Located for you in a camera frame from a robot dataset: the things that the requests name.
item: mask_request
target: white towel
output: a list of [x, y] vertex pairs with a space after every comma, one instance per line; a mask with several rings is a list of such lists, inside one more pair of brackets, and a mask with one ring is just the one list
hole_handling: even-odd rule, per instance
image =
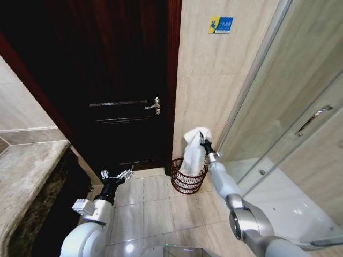
[[205, 127], [196, 127], [184, 135], [187, 146], [184, 150], [183, 162], [179, 171], [188, 176], [199, 175], [201, 169], [204, 167], [206, 151], [200, 145], [200, 132], [203, 134], [204, 139], [212, 142], [211, 131]]

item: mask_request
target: marble countertop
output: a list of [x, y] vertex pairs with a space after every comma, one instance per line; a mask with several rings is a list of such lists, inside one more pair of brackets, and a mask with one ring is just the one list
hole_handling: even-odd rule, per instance
[[0, 256], [70, 143], [13, 145], [0, 155]]

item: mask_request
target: tiled floor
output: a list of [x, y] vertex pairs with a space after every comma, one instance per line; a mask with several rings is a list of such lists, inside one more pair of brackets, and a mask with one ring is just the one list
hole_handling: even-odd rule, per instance
[[210, 248], [221, 257], [253, 256], [237, 241], [228, 223], [228, 210], [208, 175], [194, 195], [176, 191], [164, 169], [136, 171], [119, 186], [107, 231], [106, 256], [140, 256], [166, 243]]

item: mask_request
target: red wire basket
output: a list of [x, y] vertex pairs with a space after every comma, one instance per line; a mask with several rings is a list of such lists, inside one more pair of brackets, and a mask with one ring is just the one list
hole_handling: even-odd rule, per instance
[[200, 189], [208, 172], [207, 159], [205, 159], [205, 164], [202, 170], [200, 171], [200, 175], [195, 177], [187, 176], [179, 171], [182, 161], [183, 158], [179, 158], [174, 159], [171, 162], [171, 184], [180, 193], [194, 194]]

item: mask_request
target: dark wooden door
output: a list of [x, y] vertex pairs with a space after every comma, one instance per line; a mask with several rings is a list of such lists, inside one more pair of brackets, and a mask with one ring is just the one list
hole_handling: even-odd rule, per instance
[[[1, 32], [99, 172], [166, 163], [167, 1], [6, 1]], [[145, 107], [158, 97], [161, 113]]]

